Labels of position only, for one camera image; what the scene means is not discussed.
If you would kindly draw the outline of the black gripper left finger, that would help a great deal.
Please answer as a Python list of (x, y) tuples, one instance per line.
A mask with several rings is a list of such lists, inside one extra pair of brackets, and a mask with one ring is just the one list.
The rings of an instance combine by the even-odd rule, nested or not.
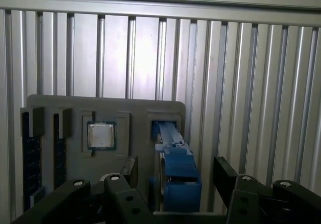
[(137, 182), (138, 157), (129, 157), (119, 173), (106, 174), (94, 185), (66, 181), (14, 223), (153, 223)]

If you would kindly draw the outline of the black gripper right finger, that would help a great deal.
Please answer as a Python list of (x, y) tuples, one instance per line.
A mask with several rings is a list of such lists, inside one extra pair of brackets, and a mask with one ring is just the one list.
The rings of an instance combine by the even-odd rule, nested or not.
[(227, 208), (226, 223), (320, 223), (320, 196), (296, 182), (268, 187), (215, 157), (213, 184)]

